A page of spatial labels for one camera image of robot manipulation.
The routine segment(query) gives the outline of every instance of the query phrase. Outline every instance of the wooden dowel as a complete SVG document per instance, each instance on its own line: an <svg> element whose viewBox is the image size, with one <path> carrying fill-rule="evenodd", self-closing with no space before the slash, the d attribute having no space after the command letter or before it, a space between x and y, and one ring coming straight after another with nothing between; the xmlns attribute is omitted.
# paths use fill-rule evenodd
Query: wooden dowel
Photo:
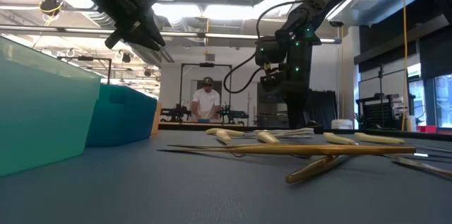
<svg viewBox="0 0 452 224"><path fill-rule="evenodd" d="M361 132L355 133L355 136L361 141L371 142L371 143L405 143L403 139L391 138L387 136L371 136Z"/></svg>
<svg viewBox="0 0 452 224"><path fill-rule="evenodd" d="M186 149L180 151L255 153L271 155L383 155L392 153L415 153L407 146L334 146L334 145L267 145L266 147Z"/></svg>
<svg viewBox="0 0 452 224"><path fill-rule="evenodd" d="M339 158L338 155L325 156L307 165L306 167L303 167L302 169L297 170L292 174L286 176L285 181L291 184L294 182L298 182L300 180L313 177L314 175L317 175L321 172L325 172L326 170L329 170L335 166L336 163L334 163L334 165L329 164L335 162L335 160L337 160L338 158Z"/></svg>

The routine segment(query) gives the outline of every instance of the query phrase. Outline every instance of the white container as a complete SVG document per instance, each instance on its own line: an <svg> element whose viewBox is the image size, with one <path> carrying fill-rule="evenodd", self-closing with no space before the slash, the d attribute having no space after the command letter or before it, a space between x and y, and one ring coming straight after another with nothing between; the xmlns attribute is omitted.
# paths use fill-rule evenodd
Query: white container
<svg viewBox="0 0 452 224"><path fill-rule="evenodd" d="M332 129L353 129L353 122L349 119L336 119L331 122Z"/></svg>

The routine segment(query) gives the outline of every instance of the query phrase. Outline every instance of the metal rod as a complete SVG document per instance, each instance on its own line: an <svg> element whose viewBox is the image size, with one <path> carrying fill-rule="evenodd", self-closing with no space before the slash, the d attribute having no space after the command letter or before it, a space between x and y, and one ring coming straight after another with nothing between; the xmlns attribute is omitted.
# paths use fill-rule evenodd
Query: metal rod
<svg viewBox="0 0 452 224"><path fill-rule="evenodd" d="M181 64L181 81L179 84L179 106L182 106L182 78L184 77L184 74L182 71L184 70L186 64Z"/></svg>
<svg viewBox="0 0 452 224"><path fill-rule="evenodd" d="M94 37L105 39L107 34L112 34L114 30L90 29L90 28L65 28L65 27L41 27L29 25L0 25L0 32L21 35L42 35L46 36L66 36L66 37ZM220 38L228 40L257 40L257 35L246 34L222 34L222 33L198 33L198 32L167 32L161 31L163 37L199 37L199 38ZM324 44L339 45L342 40L333 38L321 38Z"/></svg>
<svg viewBox="0 0 452 224"><path fill-rule="evenodd" d="M110 75L112 72L112 60L108 59L108 75L107 75L107 85L110 84Z"/></svg>
<svg viewBox="0 0 452 224"><path fill-rule="evenodd" d="M383 64L380 64L380 103L381 103L381 128L384 128L384 110L383 110Z"/></svg>

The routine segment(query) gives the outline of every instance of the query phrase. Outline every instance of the turquoise container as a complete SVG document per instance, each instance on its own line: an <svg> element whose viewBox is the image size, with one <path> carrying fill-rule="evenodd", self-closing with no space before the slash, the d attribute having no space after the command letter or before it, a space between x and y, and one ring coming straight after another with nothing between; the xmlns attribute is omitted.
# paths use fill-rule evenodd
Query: turquoise container
<svg viewBox="0 0 452 224"><path fill-rule="evenodd" d="M80 155L100 77L0 37L0 176Z"/></svg>

